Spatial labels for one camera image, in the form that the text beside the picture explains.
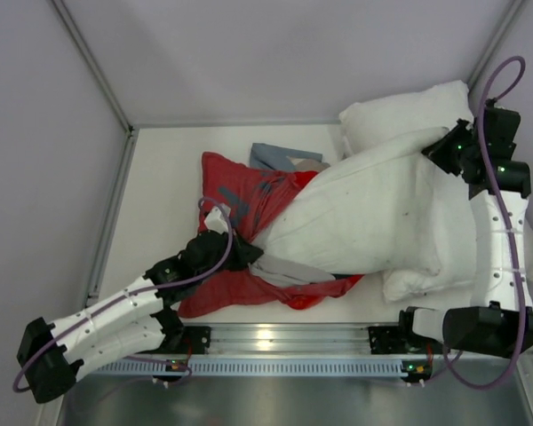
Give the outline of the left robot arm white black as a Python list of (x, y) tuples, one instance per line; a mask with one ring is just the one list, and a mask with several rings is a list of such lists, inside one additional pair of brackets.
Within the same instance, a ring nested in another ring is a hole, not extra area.
[(236, 233), (204, 231), (112, 296), (65, 318), (26, 325), (19, 381), (36, 403), (66, 394), (89, 373), (142, 352), (174, 351), (184, 325), (173, 305), (219, 272), (239, 272), (263, 254)]

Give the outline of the red pillowcase with grey print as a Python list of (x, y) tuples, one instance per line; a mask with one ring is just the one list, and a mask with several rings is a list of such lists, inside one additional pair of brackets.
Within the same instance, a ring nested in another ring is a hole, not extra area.
[[(298, 193), (317, 175), (315, 171), (258, 170), (228, 160), (220, 154), (202, 155), (203, 196), (230, 208), (236, 233), (251, 242), (282, 214)], [(339, 279), (274, 286), (245, 268), (217, 272), (179, 305), (179, 316), (201, 317), (231, 305), (259, 305), (277, 301), (294, 310), (309, 309), (326, 297), (344, 296), (361, 279)]]

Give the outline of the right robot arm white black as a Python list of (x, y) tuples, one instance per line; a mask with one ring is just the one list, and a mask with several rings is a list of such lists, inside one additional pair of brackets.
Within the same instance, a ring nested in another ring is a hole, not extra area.
[(462, 178), (475, 224), (476, 272), (469, 306), (411, 306), (399, 314), (409, 344), (444, 344), (509, 359), (533, 346), (533, 303), (524, 255), (529, 165), (513, 160), (520, 115), (486, 102), (483, 115), (457, 125), (422, 153), (442, 171)]

